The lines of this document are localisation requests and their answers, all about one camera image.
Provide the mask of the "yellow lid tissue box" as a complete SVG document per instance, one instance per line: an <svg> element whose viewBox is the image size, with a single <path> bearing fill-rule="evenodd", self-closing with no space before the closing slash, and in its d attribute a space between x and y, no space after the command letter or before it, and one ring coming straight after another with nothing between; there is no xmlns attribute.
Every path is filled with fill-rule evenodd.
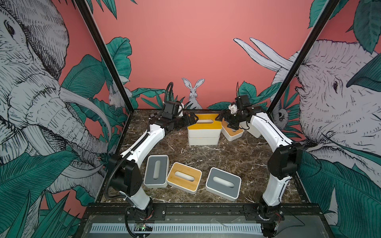
<svg viewBox="0 0 381 238"><path fill-rule="evenodd" d="M189 138L217 138L222 130L222 122L217 121L218 114L196 114L198 121L188 127Z"/></svg>

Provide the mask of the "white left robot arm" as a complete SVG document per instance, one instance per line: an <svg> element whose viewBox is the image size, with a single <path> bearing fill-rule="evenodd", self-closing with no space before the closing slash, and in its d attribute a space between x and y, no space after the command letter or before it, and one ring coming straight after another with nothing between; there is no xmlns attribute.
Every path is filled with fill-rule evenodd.
<svg viewBox="0 0 381 238"><path fill-rule="evenodd" d="M140 167L154 146L171 131L196 124L199 120L193 112L181 116L163 111L151 114L147 130L126 151L113 155L108 162L104 197L107 200L122 198L139 210L146 210L152 199L141 187L143 183Z"/></svg>

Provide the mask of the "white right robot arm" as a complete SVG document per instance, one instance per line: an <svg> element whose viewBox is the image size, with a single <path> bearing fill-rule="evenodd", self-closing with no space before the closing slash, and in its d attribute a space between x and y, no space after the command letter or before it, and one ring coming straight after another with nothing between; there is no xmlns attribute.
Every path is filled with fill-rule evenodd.
<svg viewBox="0 0 381 238"><path fill-rule="evenodd" d="M302 145L287 138L260 106L245 107L234 114L230 110L223 110L215 119L226 121L233 130L238 130L240 123L246 122L257 130L255 137L262 136L271 147L273 154L267 162L270 176L258 206L258 214L265 221L273 219L280 214L285 189L300 168Z"/></svg>

